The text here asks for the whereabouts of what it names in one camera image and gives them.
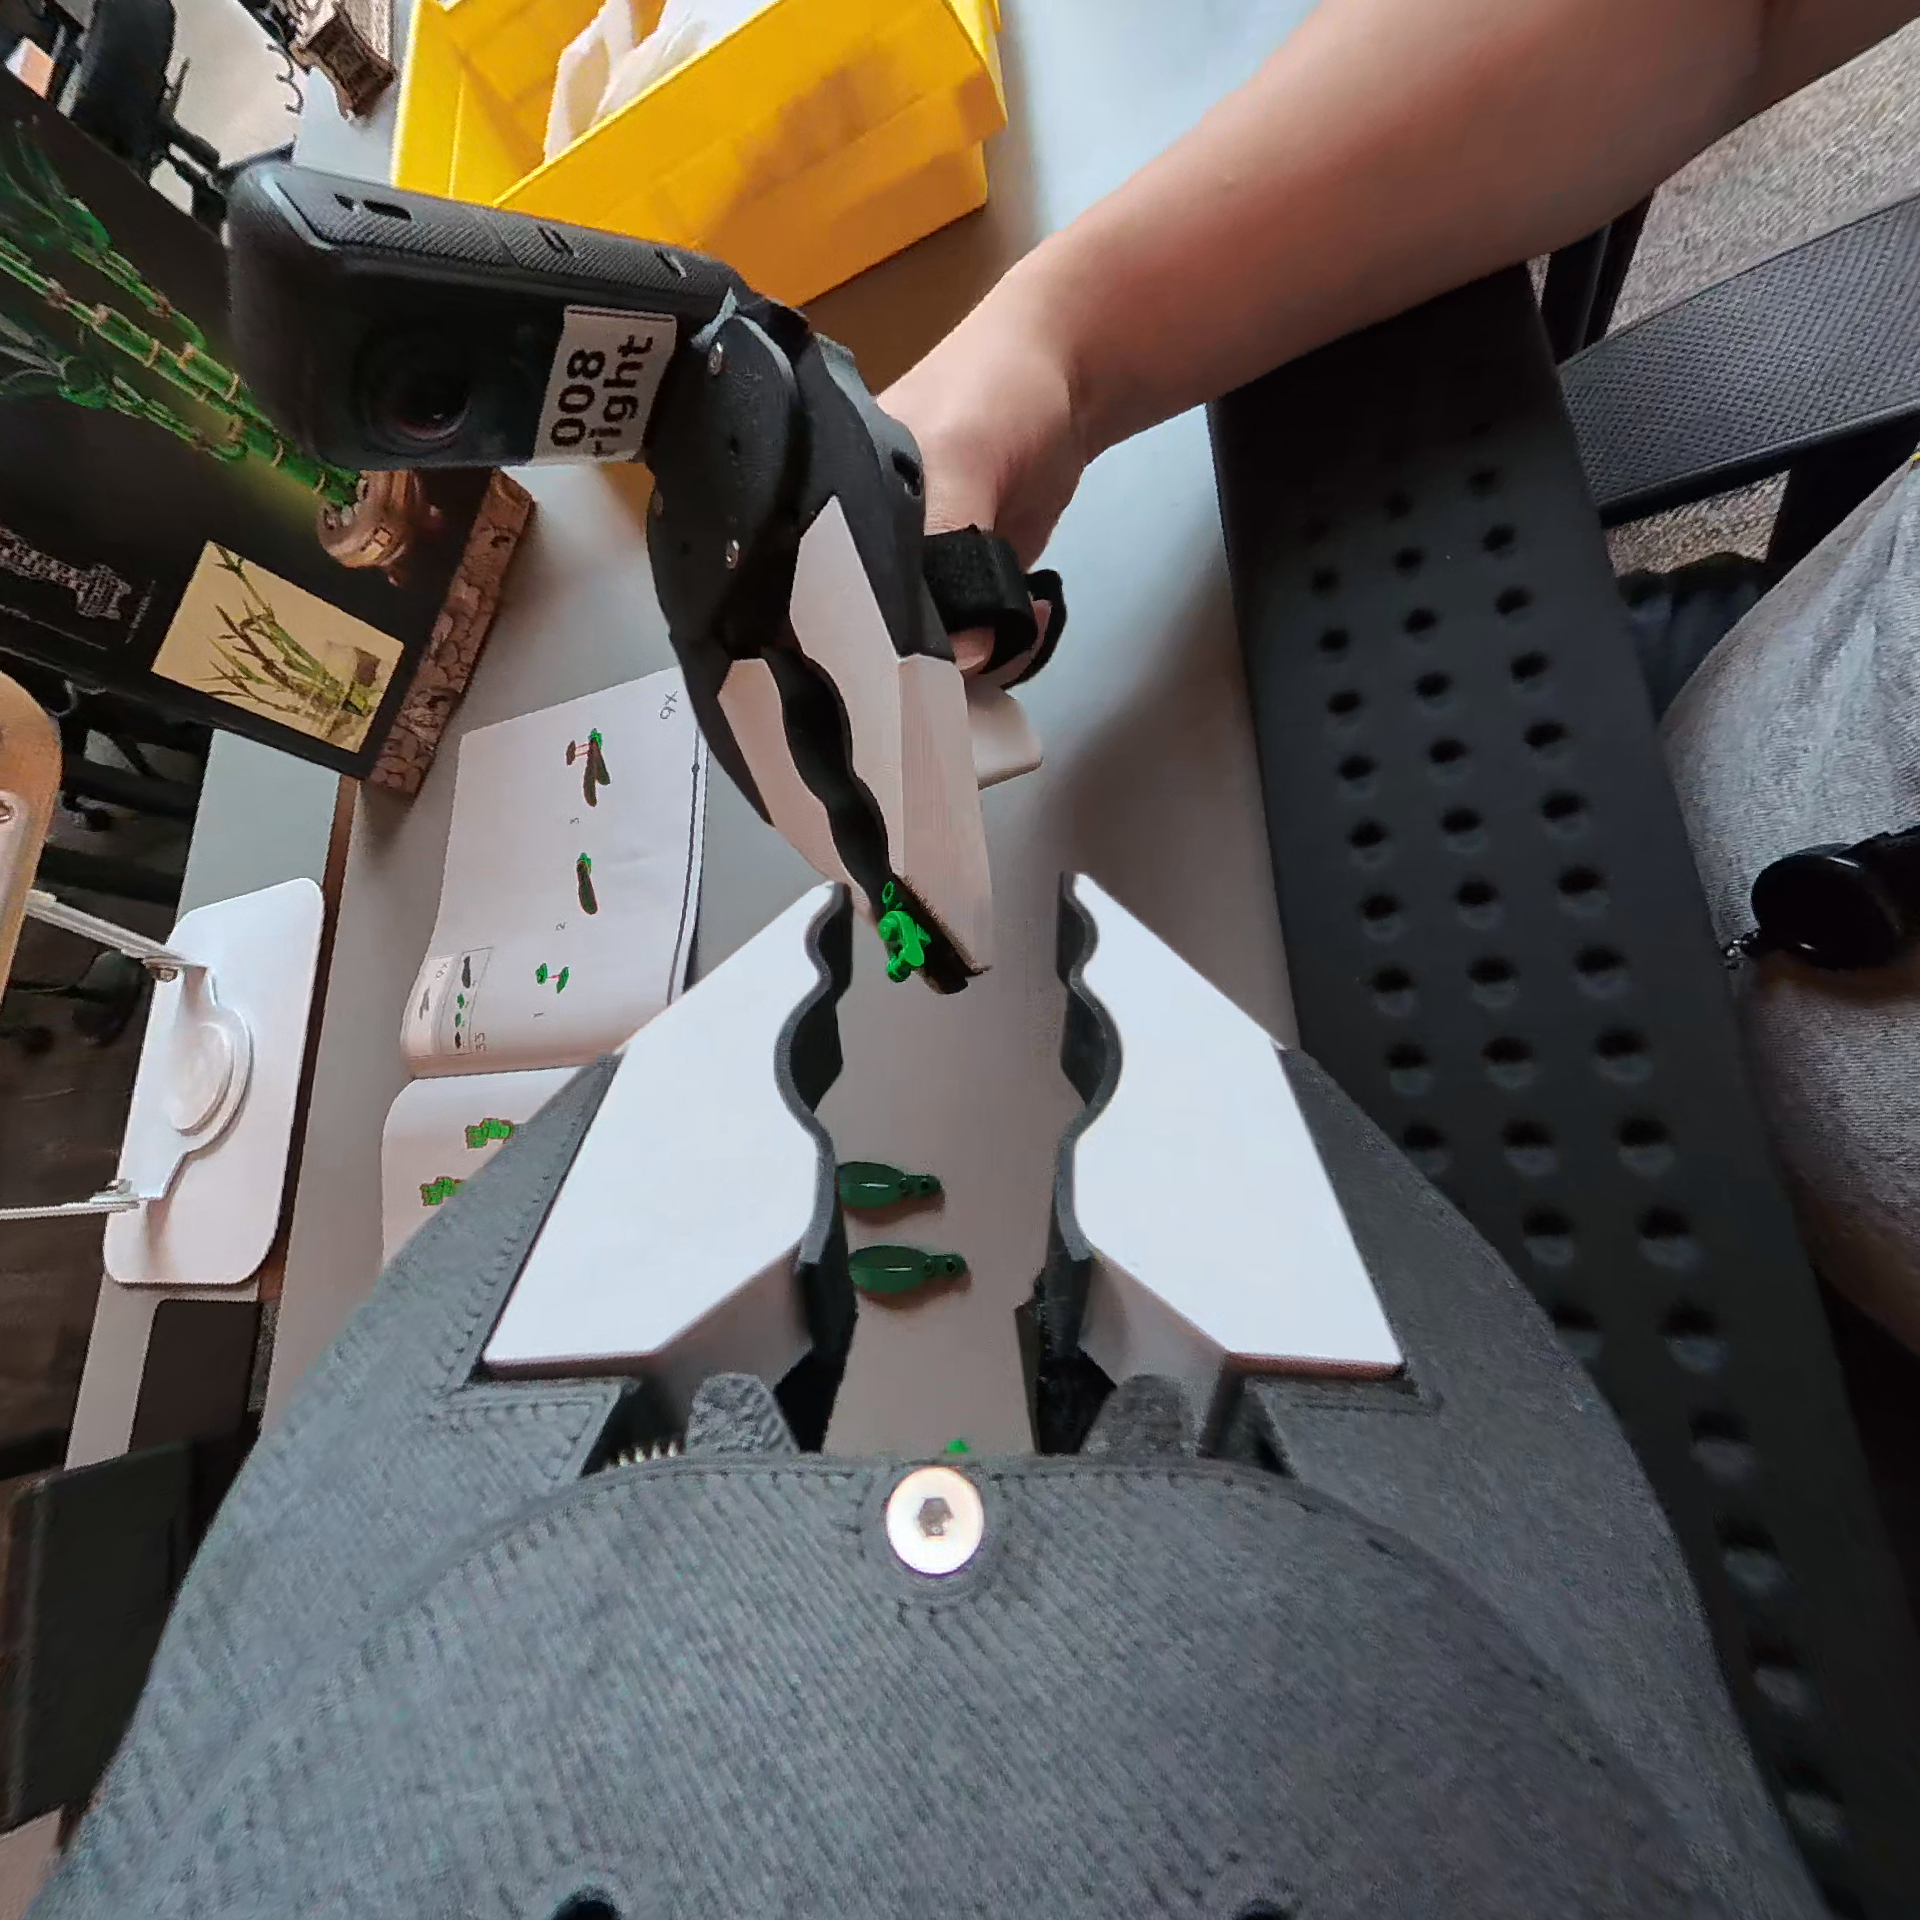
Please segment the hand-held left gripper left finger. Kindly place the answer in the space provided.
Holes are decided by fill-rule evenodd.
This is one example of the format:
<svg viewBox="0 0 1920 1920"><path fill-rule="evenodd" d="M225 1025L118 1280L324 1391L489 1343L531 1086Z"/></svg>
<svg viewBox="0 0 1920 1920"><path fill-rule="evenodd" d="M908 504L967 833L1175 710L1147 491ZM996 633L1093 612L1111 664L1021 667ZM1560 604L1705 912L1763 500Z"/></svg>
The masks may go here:
<svg viewBox="0 0 1920 1920"><path fill-rule="evenodd" d="M858 1316L818 1106L852 892L823 883L638 1030L484 1350L507 1375L838 1379Z"/></svg>

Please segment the black lego box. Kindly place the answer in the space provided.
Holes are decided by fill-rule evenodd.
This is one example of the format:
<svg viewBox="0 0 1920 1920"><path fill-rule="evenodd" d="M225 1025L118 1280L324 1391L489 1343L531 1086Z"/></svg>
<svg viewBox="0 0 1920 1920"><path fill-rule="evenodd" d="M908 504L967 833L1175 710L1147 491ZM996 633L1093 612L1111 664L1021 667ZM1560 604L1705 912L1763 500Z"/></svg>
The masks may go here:
<svg viewBox="0 0 1920 1920"><path fill-rule="evenodd" d="M216 231L13 76L3 118L6 669L419 791L531 491L303 452L240 376Z"/></svg>

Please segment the white plastic bags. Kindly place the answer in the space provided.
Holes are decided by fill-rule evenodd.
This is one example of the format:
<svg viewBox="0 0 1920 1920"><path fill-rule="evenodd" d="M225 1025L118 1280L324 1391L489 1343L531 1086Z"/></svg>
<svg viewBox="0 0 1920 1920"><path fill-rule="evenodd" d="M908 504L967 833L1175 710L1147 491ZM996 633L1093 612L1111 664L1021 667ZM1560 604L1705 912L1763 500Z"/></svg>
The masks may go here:
<svg viewBox="0 0 1920 1920"><path fill-rule="evenodd" d="M561 49L545 157L565 154L592 127L768 6L768 1L603 3Z"/></svg>

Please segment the person's right forearm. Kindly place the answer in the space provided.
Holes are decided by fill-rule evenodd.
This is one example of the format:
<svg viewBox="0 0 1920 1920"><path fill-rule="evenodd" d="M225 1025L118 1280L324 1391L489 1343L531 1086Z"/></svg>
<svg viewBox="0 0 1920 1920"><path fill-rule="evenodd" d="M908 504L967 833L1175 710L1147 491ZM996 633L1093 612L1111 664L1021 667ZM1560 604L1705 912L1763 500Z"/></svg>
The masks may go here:
<svg viewBox="0 0 1920 1920"><path fill-rule="evenodd" d="M1574 242L1908 26L1874 1L1321 3L1053 234L1082 457Z"/></svg>

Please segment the person's right hand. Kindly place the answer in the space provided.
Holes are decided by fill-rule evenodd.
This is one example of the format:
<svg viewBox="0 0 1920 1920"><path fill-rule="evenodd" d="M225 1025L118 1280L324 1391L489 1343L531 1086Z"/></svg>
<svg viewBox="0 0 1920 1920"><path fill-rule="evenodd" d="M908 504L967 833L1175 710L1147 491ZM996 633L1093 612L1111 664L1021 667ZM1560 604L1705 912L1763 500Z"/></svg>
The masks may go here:
<svg viewBox="0 0 1920 1920"><path fill-rule="evenodd" d="M911 432L926 529L980 527L1034 569L1091 461L1077 416L1082 310L1053 242L1030 251L879 405Z"/></svg>

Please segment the yellow storage bin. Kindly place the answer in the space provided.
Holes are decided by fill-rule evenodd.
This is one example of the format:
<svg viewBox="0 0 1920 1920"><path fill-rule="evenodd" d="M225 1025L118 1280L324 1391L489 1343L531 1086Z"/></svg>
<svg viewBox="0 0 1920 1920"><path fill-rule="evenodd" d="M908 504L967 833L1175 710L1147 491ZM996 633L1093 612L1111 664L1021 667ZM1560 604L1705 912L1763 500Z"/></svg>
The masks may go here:
<svg viewBox="0 0 1920 1920"><path fill-rule="evenodd" d="M938 155L1003 120L985 30L955 3L768 3L547 159L561 53L601 8L419 3L392 179L694 238L885 130L901 129L915 155Z"/></svg>
<svg viewBox="0 0 1920 1920"><path fill-rule="evenodd" d="M640 116L629 109L495 204L703 252L807 303L987 195L985 137L931 103L818 155L802 155L798 111L678 155Z"/></svg>

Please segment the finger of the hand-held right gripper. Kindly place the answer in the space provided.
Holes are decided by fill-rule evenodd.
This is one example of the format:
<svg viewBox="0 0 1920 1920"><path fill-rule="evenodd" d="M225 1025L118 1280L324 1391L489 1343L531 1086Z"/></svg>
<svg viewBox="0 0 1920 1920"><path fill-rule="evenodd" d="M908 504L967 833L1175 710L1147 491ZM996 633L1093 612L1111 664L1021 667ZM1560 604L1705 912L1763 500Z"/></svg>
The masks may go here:
<svg viewBox="0 0 1920 1920"><path fill-rule="evenodd" d="M949 657L897 649L838 497L798 545L789 621L843 712L852 780L879 811L879 883L926 930L928 985L958 994L994 964L996 940L964 671Z"/></svg>
<svg viewBox="0 0 1920 1920"><path fill-rule="evenodd" d="M867 919L885 913L901 836L901 703L847 658L775 646L737 658L721 694L768 822Z"/></svg>

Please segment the small brown model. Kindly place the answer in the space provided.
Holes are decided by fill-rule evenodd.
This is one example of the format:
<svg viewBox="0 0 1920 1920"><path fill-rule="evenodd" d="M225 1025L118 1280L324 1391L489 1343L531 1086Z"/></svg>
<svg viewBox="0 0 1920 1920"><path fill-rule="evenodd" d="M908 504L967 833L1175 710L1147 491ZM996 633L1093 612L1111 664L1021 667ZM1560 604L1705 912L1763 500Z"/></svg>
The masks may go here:
<svg viewBox="0 0 1920 1920"><path fill-rule="evenodd" d="M373 114L398 78L392 1L297 1L290 5L290 55L333 85L348 118Z"/></svg>

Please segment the person's grey shirt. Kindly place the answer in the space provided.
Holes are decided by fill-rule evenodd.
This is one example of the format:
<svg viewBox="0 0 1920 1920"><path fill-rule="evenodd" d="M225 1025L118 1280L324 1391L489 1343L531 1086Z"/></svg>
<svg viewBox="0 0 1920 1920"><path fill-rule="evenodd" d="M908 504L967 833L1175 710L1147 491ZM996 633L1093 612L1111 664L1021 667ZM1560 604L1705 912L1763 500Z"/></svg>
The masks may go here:
<svg viewBox="0 0 1920 1920"><path fill-rule="evenodd" d="M1725 942L1770 861L1917 824L1917 461L1741 615L1662 732ZM1765 956L1734 1000L1815 1262L1917 1350L1917 955L1858 973Z"/></svg>

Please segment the black chair part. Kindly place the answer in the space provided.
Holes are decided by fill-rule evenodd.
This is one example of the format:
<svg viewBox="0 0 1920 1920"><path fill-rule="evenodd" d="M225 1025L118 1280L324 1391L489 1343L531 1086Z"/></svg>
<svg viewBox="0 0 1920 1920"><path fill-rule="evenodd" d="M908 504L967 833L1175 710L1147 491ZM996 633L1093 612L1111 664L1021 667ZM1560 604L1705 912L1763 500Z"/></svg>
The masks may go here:
<svg viewBox="0 0 1920 1920"><path fill-rule="evenodd" d="M1905 432L1919 414L1919 197L1583 346L1560 371L1607 527Z"/></svg>

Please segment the light wooden board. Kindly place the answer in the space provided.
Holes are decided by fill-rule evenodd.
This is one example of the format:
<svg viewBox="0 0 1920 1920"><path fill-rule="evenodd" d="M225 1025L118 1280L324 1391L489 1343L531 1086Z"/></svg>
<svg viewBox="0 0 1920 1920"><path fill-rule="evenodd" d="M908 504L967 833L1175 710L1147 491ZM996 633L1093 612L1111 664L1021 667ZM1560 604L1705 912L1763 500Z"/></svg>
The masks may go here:
<svg viewBox="0 0 1920 1920"><path fill-rule="evenodd" d="M3 983L28 917L62 780L62 741L35 696L3 673Z"/></svg>

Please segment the black office chair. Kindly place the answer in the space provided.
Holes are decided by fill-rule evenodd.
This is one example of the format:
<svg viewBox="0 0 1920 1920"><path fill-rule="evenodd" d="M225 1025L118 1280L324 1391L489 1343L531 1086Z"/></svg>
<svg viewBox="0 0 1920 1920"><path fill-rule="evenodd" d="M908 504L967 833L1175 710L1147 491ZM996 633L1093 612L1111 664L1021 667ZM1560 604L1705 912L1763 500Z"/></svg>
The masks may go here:
<svg viewBox="0 0 1920 1920"><path fill-rule="evenodd" d="M175 116L179 94L168 67L177 30L171 1L94 1L66 111L143 179L177 159L188 163L188 179L218 179L222 155Z"/></svg>

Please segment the white stand base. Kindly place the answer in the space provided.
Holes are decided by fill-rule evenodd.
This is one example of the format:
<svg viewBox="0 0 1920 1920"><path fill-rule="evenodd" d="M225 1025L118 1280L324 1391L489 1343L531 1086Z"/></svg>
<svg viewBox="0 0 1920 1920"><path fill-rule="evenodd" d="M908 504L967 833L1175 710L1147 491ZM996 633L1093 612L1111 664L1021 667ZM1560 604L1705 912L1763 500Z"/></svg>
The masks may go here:
<svg viewBox="0 0 1920 1920"><path fill-rule="evenodd" d="M118 1174L109 1276L123 1285L236 1285L279 1231L322 956L312 877L202 903L166 940Z"/></svg>

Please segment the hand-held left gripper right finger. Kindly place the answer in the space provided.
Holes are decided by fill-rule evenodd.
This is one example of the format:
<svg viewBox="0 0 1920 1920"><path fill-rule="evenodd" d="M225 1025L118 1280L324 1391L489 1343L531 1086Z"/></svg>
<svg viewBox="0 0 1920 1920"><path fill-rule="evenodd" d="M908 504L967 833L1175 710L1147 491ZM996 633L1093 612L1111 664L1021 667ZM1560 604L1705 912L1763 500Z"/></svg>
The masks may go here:
<svg viewBox="0 0 1920 1920"><path fill-rule="evenodd" d="M1043 1355L1109 1379L1407 1370L1276 1041L1095 877L1066 874Z"/></svg>

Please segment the lego instruction booklet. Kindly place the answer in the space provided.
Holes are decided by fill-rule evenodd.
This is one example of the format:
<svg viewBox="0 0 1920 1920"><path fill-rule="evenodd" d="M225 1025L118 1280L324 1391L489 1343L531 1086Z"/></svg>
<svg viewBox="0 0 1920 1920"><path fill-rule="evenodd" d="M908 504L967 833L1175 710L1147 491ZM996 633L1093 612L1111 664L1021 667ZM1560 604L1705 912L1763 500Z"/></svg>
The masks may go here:
<svg viewBox="0 0 1920 1920"><path fill-rule="evenodd" d="M385 1260L682 992L698 926L709 746L682 669L480 727L455 761L383 1127Z"/></svg>

